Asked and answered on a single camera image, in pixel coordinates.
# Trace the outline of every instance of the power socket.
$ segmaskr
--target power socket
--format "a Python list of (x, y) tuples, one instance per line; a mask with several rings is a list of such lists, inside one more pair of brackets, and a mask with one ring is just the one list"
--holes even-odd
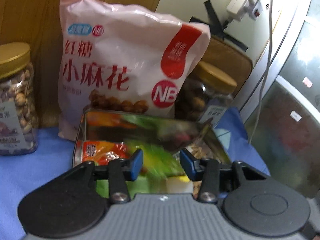
[(248, 13), (249, 16), (256, 20), (262, 12), (260, 0), (253, 0), (254, 5), (251, 5), (248, 0), (231, 0), (227, 6), (227, 11), (230, 18), (241, 21), (243, 16)]

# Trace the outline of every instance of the blue oval logo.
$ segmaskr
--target blue oval logo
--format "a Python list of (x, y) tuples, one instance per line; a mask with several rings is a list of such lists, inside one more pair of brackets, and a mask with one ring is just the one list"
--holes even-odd
[(73, 35), (89, 35), (91, 31), (91, 25), (84, 23), (74, 23), (68, 28), (68, 33)]

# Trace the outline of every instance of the jar label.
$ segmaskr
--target jar label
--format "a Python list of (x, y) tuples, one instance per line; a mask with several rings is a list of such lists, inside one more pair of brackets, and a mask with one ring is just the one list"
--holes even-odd
[(14, 102), (0, 103), (0, 150), (28, 149)]
[(210, 118), (212, 118), (211, 124), (213, 127), (215, 127), (226, 110), (227, 107), (224, 106), (209, 105), (207, 107), (207, 110), (200, 118), (199, 122), (204, 123)]

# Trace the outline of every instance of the wooden wall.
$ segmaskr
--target wooden wall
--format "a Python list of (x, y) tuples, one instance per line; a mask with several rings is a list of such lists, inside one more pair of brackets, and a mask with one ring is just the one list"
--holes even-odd
[[(139, 4), (152, 11), (159, 0), (103, 0)], [(24, 41), (31, 45), (36, 68), (35, 91), (41, 126), (58, 122), (57, 85), (62, 54), (59, 0), (0, 0), (0, 44)]]

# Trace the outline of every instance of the pink circle logo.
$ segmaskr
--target pink circle logo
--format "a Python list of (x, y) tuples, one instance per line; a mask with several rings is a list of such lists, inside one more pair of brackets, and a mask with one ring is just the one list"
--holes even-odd
[(96, 25), (92, 29), (92, 35), (95, 37), (99, 37), (104, 33), (104, 28), (102, 25)]
[(178, 95), (178, 88), (169, 80), (159, 81), (153, 88), (151, 98), (159, 108), (172, 106)]

